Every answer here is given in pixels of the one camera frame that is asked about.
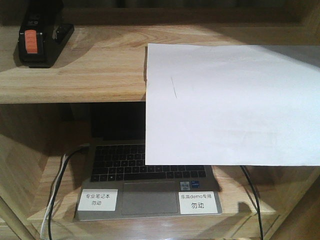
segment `printed label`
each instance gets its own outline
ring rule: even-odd
[[[118,189],[83,189],[78,211],[115,211]]]
[[[217,214],[213,191],[179,192],[181,214]]]

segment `touchpad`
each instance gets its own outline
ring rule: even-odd
[[[122,214],[177,213],[174,182],[125,183]]]

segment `wooden cabinet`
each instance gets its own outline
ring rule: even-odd
[[[1,4],[12,11],[8,1]],[[65,21],[75,24],[71,39],[52,68],[32,69],[17,60],[18,17],[4,12],[0,15],[0,196],[8,209],[0,205],[0,215],[12,211],[21,224],[6,224],[20,229],[15,233],[23,240],[30,239],[22,234],[25,231],[39,239],[61,155],[91,140],[89,123],[61,121],[57,104],[144,101],[148,43],[320,43],[317,0],[287,1],[282,8],[268,9],[66,8]],[[55,203],[54,239],[259,236],[253,194],[238,166],[212,166],[221,187],[221,215],[74,222],[84,161],[84,156],[76,156],[66,169]],[[269,239],[320,175],[320,168],[249,170],[260,195],[265,239]]]
[[[19,240],[18,236],[3,222],[0,223],[0,236],[5,240]]]

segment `laptop keyboard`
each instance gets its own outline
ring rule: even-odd
[[[203,165],[145,165],[145,145],[97,146],[91,182],[205,178]]]

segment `power cord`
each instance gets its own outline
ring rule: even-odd
[[[61,166],[59,169],[59,172],[55,178],[55,181],[53,183],[53,188],[52,188],[52,194],[50,197],[50,200],[48,202],[44,217],[43,217],[43,221],[41,224],[41,229],[40,229],[40,238],[42,240],[45,240],[45,225],[46,222],[48,224],[48,236],[49,236],[49,240],[52,240],[52,233],[51,233],[51,220],[52,220],[52,213],[53,213],[53,209],[54,209],[54,205],[55,205],[55,200],[58,194],[58,190],[62,181],[62,177],[64,175],[64,172],[67,168],[68,162],[71,159],[71,157],[73,155],[75,155],[76,153],[83,153],[84,150],[87,150],[89,147],[88,144],[83,144],[78,146],[76,149],[74,149],[73,151],[71,151],[70,154],[65,153],[62,158],[61,158]]]
[[[241,170],[243,171],[251,189],[252,189],[252,193],[254,195],[255,198],[255,202],[256,202],[256,212],[258,214],[258,221],[259,221],[259,229],[260,229],[260,238],[261,240],[264,240],[264,230],[263,230],[263,226],[262,226],[262,220],[261,220],[261,211],[260,211],[260,204],[259,204],[259,198],[257,195],[257,191],[253,185],[253,183],[251,182],[251,178],[250,175],[247,171],[247,168],[245,166],[240,166]]]

